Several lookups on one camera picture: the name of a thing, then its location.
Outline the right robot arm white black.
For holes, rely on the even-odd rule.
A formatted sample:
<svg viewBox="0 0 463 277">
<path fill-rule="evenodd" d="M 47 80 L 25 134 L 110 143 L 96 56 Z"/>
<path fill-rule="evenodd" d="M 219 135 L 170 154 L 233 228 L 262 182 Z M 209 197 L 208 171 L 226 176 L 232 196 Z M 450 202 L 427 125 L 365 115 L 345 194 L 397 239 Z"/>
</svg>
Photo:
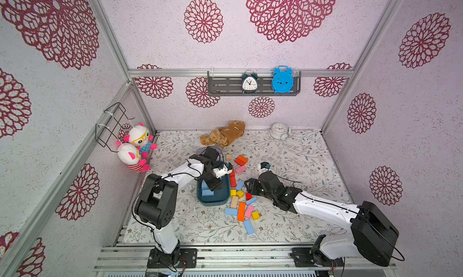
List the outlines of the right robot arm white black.
<svg viewBox="0 0 463 277">
<path fill-rule="evenodd" d="M 308 250 L 292 254 L 296 263 L 321 267 L 345 258 L 363 257 L 387 267 L 394 259 L 399 231 L 375 204 L 339 203 L 284 185 L 267 162 L 260 164 L 258 178 L 244 184 L 248 193 L 270 200 L 282 211 L 316 217 L 345 230 L 340 235 L 320 235 Z"/>
</svg>

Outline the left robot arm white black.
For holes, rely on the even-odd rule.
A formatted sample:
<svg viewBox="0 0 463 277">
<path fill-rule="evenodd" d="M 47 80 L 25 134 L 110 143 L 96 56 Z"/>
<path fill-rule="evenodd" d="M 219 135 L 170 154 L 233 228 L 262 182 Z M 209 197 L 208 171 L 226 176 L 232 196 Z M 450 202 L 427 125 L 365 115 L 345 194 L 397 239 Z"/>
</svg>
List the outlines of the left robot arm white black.
<svg viewBox="0 0 463 277">
<path fill-rule="evenodd" d="M 178 190 L 193 180 L 205 181 L 210 190 L 218 190 L 223 186 L 222 178 L 233 171 L 231 163 L 218 158 L 218 151 L 207 147 L 202 154 L 190 156 L 171 172 L 147 176 L 131 206 L 131 213 L 138 223 L 150 228 L 162 253 L 172 255 L 180 248 L 171 226 Z"/>
</svg>

